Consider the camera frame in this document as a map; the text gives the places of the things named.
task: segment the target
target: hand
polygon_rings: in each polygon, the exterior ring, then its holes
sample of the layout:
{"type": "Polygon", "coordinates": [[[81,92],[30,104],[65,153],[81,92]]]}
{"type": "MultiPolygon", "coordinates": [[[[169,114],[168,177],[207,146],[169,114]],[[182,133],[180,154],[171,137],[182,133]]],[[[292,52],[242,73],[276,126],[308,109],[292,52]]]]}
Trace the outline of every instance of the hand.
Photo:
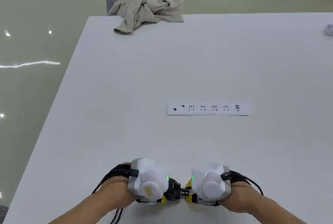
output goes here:
{"type": "Polygon", "coordinates": [[[110,197],[112,208],[126,208],[130,206],[138,196],[132,195],[127,188],[129,180],[122,176],[114,176],[106,180],[98,190],[101,194],[110,197]]]}
{"type": "Polygon", "coordinates": [[[219,204],[236,213],[248,213],[261,196],[246,182],[239,181],[231,185],[231,195],[219,201],[219,204]]]}

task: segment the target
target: white power strip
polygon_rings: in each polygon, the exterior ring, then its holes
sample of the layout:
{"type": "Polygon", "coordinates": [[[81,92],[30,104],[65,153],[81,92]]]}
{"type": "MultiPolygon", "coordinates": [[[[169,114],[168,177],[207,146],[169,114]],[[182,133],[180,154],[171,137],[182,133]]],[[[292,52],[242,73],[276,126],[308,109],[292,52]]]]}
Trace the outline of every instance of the white power strip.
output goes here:
{"type": "Polygon", "coordinates": [[[250,107],[245,103],[169,103],[168,115],[248,116],[250,107]]]}

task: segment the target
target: crumpled jacket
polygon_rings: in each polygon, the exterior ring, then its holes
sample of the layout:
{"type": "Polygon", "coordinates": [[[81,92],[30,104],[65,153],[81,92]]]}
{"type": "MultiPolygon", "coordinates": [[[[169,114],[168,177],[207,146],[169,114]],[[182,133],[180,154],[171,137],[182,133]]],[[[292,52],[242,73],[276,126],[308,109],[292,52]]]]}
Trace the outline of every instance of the crumpled jacket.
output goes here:
{"type": "Polygon", "coordinates": [[[132,33],[145,22],[184,22],[183,0],[116,0],[108,15],[121,15],[124,20],[115,28],[118,33],[132,33]]]}

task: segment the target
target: electrical socket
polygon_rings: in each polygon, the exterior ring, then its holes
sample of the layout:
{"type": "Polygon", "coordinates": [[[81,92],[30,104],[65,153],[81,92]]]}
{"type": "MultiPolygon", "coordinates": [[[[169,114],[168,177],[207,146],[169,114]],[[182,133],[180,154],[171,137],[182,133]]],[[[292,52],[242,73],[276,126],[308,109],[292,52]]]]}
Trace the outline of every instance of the electrical socket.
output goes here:
{"type": "Polygon", "coordinates": [[[169,103],[168,115],[227,115],[247,116],[246,103],[169,103]]]}

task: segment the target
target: shiny floor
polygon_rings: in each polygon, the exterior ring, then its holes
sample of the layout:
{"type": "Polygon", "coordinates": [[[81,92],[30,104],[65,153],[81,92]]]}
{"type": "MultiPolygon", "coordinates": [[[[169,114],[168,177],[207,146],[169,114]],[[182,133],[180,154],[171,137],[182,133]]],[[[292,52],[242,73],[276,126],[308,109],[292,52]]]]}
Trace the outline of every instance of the shiny floor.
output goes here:
{"type": "MultiPolygon", "coordinates": [[[[333,12],[333,0],[184,1],[185,14],[306,11],[333,12]]],[[[93,15],[106,15],[105,0],[0,0],[0,205],[10,205],[93,15]]]]}

